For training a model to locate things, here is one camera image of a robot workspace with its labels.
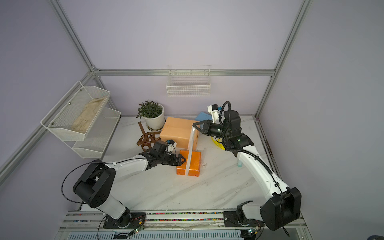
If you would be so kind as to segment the white ribbon bow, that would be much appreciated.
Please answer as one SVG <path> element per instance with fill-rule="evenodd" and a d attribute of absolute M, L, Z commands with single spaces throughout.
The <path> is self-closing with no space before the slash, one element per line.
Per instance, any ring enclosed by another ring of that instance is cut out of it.
<path fill-rule="evenodd" d="M 192 127 L 191 135 L 190 135 L 190 138 L 189 138 L 189 145 L 188 145 L 188 148 L 187 148 L 187 150 L 189 151 L 189 155 L 188 155 L 189 160 L 192 159 L 192 152 L 198 152 L 198 151 L 194 150 L 195 142 L 197 141 L 197 135 L 198 135 L 197 130 L 194 127 Z M 186 174 L 185 174 L 185 176 L 188 176 L 188 172 L 189 172 L 189 168 L 190 168 L 190 163 L 188 162 L 188 160 L 186 161 L 186 163 L 187 163 L 187 167 L 186 167 Z"/>

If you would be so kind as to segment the brown ribbon bow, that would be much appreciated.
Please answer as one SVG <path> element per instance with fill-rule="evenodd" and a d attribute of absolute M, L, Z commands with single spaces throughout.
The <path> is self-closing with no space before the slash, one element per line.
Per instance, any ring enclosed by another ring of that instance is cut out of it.
<path fill-rule="evenodd" d="M 145 152 L 153 147 L 153 145 L 159 141 L 161 131 L 156 132 L 146 132 L 141 122 L 138 123 L 140 130 L 142 132 L 142 136 L 137 141 L 137 145 L 142 148 Z"/>

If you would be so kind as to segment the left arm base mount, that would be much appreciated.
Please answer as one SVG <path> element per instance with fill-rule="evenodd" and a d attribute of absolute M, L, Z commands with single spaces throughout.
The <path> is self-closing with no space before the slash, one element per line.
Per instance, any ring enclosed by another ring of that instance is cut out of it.
<path fill-rule="evenodd" d="M 106 215 L 103 229 L 136 229 L 145 223 L 145 219 L 146 213 L 144 212 L 130 212 L 129 214 L 123 214 L 117 220 Z"/>

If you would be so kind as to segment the yellow ribbon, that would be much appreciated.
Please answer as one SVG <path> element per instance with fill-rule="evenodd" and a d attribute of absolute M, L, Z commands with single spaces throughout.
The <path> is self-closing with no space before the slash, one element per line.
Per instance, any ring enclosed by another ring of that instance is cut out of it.
<path fill-rule="evenodd" d="M 222 149 L 222 150 L 225 150 L 225 147 L 223 146 L 223 144 L 221 143 L 220 140 L 218 140 L 218 139 L 216 139 L 216 138 L 214 138 L 214 137 L 211 137 L 211 139 L 212 139 L 213 143 L 214 143 L 218 148 L 220 148 L 220 149 Z"/>

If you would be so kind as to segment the light blue gift box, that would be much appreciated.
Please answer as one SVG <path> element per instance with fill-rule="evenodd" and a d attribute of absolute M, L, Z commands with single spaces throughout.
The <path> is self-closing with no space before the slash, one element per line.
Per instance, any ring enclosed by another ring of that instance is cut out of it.
<path fill-rule="evenodd" d="M 195 121 L 201 122 L 205 120 L 212 120 L 211 114 L 205 113 L 205 112 L 200 112 L 196 117 Z"/>

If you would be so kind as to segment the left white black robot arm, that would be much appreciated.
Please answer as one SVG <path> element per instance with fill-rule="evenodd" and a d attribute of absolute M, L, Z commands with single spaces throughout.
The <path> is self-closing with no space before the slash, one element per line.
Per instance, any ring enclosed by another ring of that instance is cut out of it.
<path fill-rule="evenodd" d="M 125 177 L 150 170 L 158 165 L 179 167 L 187 159 L 176 153 L 174 142 L 155 142 L 154 146 L 138 155 L 113 163 L 94 160 L 73 186 L 75 195 L 90 208 L 105 213 L 115 221 L 130 222 L 130 210 L 111 194 L 117 176 Z"/>

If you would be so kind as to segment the orange gift box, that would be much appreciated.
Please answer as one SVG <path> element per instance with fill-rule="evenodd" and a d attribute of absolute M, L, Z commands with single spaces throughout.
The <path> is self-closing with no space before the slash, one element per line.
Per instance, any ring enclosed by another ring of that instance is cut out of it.
<path fill-rule="evenodd" d="M 189 160 L 188 155 L 189 151 L 182 150 L 180 154 L 188 160 L 190 163 L 190 168 L 188 172 L 188 176 L 199 177 L 200 176 L 200 168 L 201 168 L 201 160 L 202 153 L 201 152 L 192 152 L 192 159 Z M 176 173 L 177 175 L 185 175 L 186 174 L 187 163 L 183 163 L 181 166 L 177 167 Z"/>

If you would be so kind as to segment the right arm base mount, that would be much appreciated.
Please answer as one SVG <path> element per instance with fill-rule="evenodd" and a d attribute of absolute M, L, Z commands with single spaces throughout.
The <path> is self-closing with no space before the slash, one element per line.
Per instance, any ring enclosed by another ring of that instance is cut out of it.
<path fill-rule="evenodd" d="M 235 211 L 224 211 L 224 225 L 226 228 L 229 227 L 263 227 L 264 222 L 258 220 L 247 219 L 242 207 L 245 204 L 251 203 L 252 201 L 246 201 L 237 206 Z"/>

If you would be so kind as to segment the tan gift box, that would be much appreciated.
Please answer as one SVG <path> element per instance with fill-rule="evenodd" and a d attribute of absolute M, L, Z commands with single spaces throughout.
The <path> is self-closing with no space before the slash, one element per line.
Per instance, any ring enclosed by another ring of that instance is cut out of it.
<path fill-rule="evenodd" d="M 194 120 L 168 117 L 160 133 L 163 142 L 173 140 L 177 148 L 188 149 Z"/>

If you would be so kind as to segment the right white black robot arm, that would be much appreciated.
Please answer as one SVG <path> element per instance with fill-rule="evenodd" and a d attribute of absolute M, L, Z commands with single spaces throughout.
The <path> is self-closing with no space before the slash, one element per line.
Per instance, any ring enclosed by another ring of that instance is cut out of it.
<path fill-rule="evenodd" d="M 265 201 L 246 201 L 237 206 L 236 224 L 250 226 L 261 221 L 271 231 L 297 220 L 301 213 L 302 194 L 282 181 L 259 155 L 253 141 L 242 131 L 238 112 L 219 113 L 218 121 L 204 120 L 193 124 L 201 134 L 221 139 L 226 151 L 242 162 L 261 187 Z"/>

